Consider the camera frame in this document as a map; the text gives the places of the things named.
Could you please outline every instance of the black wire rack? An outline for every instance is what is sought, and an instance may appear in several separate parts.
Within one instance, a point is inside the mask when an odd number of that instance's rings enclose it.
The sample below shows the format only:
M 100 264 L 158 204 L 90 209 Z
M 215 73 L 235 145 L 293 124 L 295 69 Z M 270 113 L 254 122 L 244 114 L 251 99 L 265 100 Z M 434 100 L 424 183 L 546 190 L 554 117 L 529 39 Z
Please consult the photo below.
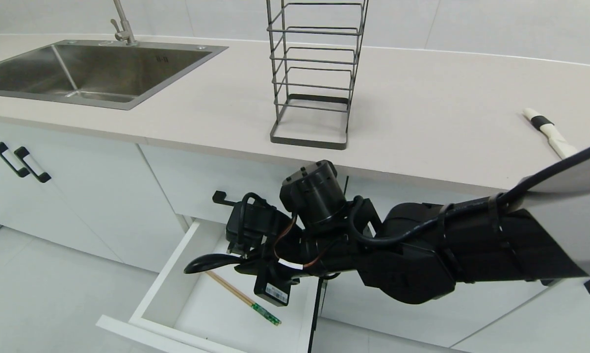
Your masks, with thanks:
M 368 7 L 369 0 L 266 0 L 276 114 L 270 132 L 273 143 L 332 150 L 347 148 L 349 112 Z M 323 111 L 323 116 L 313 115 L 311 109 Z M 338 132 L 342 135 L 344 128 L 344 136 L 339 141 L 276 136 L 285 114 L 293 110 L 314 119 L 340 119 Z

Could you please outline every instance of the chopsticks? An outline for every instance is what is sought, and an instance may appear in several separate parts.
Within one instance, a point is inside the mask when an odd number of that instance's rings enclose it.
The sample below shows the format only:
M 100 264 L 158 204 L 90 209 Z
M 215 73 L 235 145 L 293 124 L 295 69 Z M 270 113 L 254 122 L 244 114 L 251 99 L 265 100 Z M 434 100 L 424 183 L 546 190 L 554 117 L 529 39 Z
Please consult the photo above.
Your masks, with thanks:
M 270 321 L 271 324 L 274 324 L 275 326 L 279 326 L 279 324 L 282 323 L 280 319 L 277 319 L 277 317 L 275 317 L 272 313 L 268 312 L 260 304 L 256 303 L 251 298 L 247 297 L 245 295 L 245 293 L 239 291 L 237 288 L 232 286 L 229 282 L 227 282 L 225 279 L 223 279 L 222 277 L 220 277 L 216 273 L 214 273 L 212 271 L 207 271 L 206 273 L 208 276 L 212 277 L 212 279 L 214 279 L 214 281 L 217 281 L 218 283 L 221 284 L 221 286 L 225 287 L 226 290 L 230 291 L 236 297 L 238 297 L 243 302 L 245 302 L 245 304 L 252 307 L 252 309 L 254 309 L 257 313 L 259 313 L 259 315 L 262 315 L 262 317 L 264 317 L 266 320 Z

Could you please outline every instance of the label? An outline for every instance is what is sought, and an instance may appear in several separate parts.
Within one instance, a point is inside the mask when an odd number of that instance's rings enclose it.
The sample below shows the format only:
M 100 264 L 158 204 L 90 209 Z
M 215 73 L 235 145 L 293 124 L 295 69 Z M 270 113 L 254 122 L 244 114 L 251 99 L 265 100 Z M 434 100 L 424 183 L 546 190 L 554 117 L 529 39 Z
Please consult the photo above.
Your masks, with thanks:
M 284 291 L 280 290 L 276 286 L 273 286 L 272 284 L 267 283 L 265 291 L 266 291 L 266 294 L 279 300 L 280 302 L 282 302 L 284 304 L 288 303 L 288 294 L 286 294 Z

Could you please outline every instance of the white countertop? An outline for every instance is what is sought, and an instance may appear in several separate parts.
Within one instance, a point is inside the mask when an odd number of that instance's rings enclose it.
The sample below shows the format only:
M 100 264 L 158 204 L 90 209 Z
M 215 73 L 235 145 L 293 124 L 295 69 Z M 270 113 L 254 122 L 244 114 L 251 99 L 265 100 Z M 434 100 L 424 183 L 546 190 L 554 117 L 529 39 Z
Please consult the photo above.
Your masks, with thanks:
M 0 35 L 0 60 L 64 39 Z M 590 146 L 590 66 L 487 54 L 362 49 L 344 151 L 277 145 L 264 42 L 149 37 L 229 49 L 132 110 L 0 97 L 0 120 L 134 143 L 299 166 L 472 194 L 508 189 L 558 161 L 521 116 L 532 107 Z

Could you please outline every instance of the stainless steel sink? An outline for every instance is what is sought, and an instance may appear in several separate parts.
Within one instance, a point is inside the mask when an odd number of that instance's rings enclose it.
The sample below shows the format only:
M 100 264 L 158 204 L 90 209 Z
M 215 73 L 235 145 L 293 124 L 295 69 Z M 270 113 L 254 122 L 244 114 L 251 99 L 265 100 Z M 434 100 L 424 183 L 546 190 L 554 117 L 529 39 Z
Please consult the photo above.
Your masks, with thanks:
M 129 110 L 225 49 L 65 40 L 0 62 L 0 96 Z

